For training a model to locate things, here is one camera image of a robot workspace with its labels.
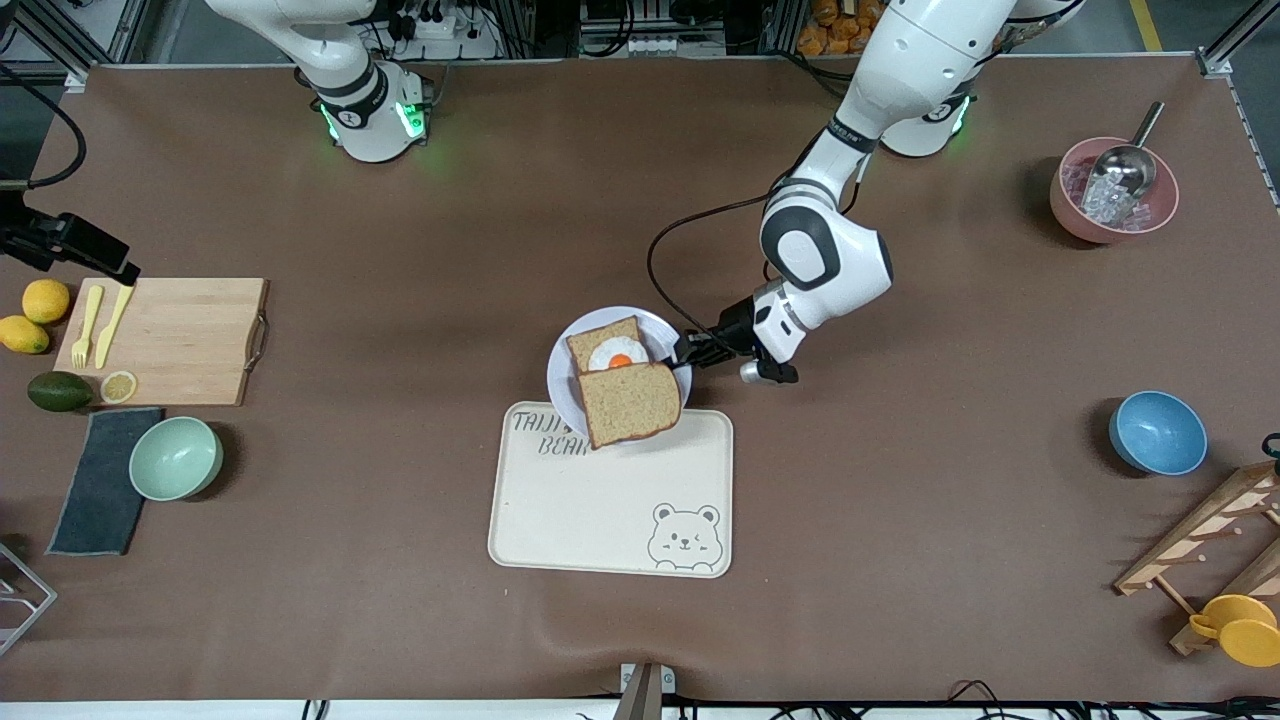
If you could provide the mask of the mint green bowl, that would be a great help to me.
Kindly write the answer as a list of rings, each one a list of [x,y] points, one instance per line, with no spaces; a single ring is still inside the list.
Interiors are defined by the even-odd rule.
[[[209,488],[223,462],[223,442],[209,424],[193,416],[174,416],[141,436],[131,452],[128,473],[141,497],[170,502]]]

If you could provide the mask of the pink bowl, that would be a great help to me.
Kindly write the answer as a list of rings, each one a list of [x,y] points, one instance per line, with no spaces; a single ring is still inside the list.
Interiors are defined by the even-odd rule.
[[[1175,215],[1180,186],[1172,169],[1157,154],[1158,173],[1153,187],[1137,204],[1135,211],[1119,228],[1094,222],[1079,208],[1085,178],[1097,156],[1124,141],[1117,137],[1085,138],[1071,146],[1059,160],[1050,182],[1050,206],[1059,224],[1074,237],[1094,245],[1119,243],[1162,229]]]

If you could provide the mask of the toy fried egg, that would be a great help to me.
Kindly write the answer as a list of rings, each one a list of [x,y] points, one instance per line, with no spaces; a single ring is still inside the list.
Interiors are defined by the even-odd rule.
[[[650,361],[645,346],[627,336],[603,340],[589,355],[586,372],[605,372],[609,369],[648,364]]]

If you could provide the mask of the round white plate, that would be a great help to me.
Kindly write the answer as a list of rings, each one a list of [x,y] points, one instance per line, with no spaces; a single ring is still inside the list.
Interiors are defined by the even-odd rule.
[[[581,404],[577,368],[567,338],[623,320],[626,316],[637,319],[641,343],[652,360],[666,360],[673,356],[675,343],[681,338],[681,332],[662,316],[631,306],[599,307],[581,315],[564,328],[552,347],[547,363],[547,389],[550,402],[564,424],[582,437],[588,436],[588,418]]]

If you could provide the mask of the blue bowl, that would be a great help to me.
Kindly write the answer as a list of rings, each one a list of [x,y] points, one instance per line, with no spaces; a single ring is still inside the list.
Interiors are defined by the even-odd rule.
[[[1194,471],[1210,448],[1204,423],[1194,409],[1157,389],[1125,397],[1108,419],[1108,438],[1126,465],[1164,477]]]

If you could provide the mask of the bread slice under egg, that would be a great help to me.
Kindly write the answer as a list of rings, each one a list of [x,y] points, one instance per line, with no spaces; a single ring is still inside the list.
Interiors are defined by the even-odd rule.
[[[632,340],[640,341],[644,345],[639,332],[639,323],[636,316],[625,316],[623,319],[612,322],[607,325],[602,325],[595,329],[570,336],[566,340],[566,343],[568,346],[570,355],[573,360],[573,368],[576,374],[585,375],[595,373],[595,372],[586,372],[588,355],[603,340],[616,336],[627,336]]]

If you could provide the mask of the dark grey cloth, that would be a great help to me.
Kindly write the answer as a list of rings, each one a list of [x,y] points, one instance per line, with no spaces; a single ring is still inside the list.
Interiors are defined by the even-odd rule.
[[[129,474],[142,436],[164,419],[160,407],[92,413],[84,445],[46,555],[122,556],[145,503]]]

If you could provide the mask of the orange snack packets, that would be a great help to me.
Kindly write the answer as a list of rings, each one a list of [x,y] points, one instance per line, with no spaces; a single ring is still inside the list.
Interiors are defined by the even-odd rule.
[[[801,56],[861,54],[888,0],[808,0],[808,18],[796,41]]]

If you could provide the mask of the white bear print tray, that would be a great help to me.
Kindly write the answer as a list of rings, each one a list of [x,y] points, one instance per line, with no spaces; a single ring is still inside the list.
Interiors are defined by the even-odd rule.
[[[486,548],[504,568],[724,575],[733,557],[731,420],[689,409],[658,436],[594,450],[552,405],[512,405]]]

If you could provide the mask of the green avocado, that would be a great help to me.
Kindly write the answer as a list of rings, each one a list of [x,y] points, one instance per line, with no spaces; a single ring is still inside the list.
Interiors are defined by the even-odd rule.
[[[73,413],[95,401],[90,383],[69,372],[45,372],[27,384],[28,400],[47,413]]]

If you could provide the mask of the yellow plastic fork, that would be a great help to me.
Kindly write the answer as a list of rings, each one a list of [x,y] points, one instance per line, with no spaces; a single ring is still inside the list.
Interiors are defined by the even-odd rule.
[[[84,369],[88,363],[90,348],[92,347],[93,328],[99,316],[105,288],[92,284],[87,290],[84,299],[84,314],[82,316],[79,336],[70,348],[73,368]]]

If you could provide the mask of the silver metal scoop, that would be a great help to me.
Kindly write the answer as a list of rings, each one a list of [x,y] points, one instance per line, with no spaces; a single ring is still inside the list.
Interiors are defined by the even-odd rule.
[[[1138,200],[1146,195],[1158,176],[1158,164],[1146,149],[1146,141],[1164,109],[1165,102],[1152,102],[1133,138],[1096,159],[1085,184],[1085,199]]]

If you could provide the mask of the oblong yellow lemon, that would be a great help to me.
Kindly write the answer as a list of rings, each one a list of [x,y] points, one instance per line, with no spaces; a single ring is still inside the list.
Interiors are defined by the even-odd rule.
[[[0,345],[17,354],[44,354],[50,343],[47,332],[26,316],[0,318]]]

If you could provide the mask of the wooden peg rack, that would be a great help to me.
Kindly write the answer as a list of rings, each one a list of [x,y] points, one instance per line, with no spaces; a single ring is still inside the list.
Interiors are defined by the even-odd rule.
[[[1210,542],[1240,536],[1243,518],[1263,518],[1279,536],[1225,585],[1222,593],[1270,602],[1280,619],[1280,475],[1272,462],[1236,469],[1130,565],[1112,584],[1114,591],[1132,596],[1158,589],[1187,616],[1197,614],[1198,609],[1169,583],[1165,574],[1171,568],[1206,562],[1202,548]]]

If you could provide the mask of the plain brown bread slice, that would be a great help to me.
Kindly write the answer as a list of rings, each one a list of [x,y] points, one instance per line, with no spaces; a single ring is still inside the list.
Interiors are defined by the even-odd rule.
[[[675,373],[660,363],[589,372],[579,388],[594,450],[669,430],[682,411]]]

